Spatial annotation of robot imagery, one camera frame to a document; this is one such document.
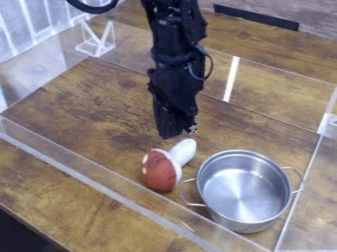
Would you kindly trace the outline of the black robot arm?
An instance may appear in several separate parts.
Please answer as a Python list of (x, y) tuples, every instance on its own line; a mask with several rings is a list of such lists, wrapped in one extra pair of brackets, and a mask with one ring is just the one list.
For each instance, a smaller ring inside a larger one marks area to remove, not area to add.
[(199, 41), (207, 36), (197, 0), (140, 0), (152, 32), (146, 89), (157, 134), (163, 139), (197, 130), (196, 94), (211, 72), (204, 74), (209, 57)]

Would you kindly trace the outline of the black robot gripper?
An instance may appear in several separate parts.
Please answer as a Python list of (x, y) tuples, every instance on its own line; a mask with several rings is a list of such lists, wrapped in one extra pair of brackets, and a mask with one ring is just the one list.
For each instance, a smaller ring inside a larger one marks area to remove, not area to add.
[(179, 136), (183, 131), (192, 135), (197, 131), (196, 94), (204, 85), (204, 60), (177, 66), (156, 63), (146, 70), (146, 76), (159, 136), (168, 139)]

